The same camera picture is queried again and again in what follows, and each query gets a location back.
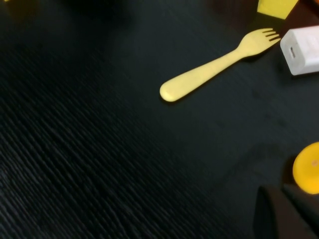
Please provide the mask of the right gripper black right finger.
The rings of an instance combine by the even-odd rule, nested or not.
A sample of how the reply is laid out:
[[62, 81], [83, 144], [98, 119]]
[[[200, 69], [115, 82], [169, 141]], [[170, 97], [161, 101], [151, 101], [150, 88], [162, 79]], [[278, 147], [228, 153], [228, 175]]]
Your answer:
[[292, 202], [311, 231], [319, 238], [319, 195], [304, 192], [296, 185], [284, 184], [284, 194]]

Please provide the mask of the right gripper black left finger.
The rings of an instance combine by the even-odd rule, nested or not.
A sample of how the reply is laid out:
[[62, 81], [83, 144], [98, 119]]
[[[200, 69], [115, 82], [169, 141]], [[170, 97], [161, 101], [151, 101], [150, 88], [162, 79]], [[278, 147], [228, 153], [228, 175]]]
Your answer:
[[261, 186], [258, 189], [253, 232], [257, 239], [315, 239], [282, 188]]

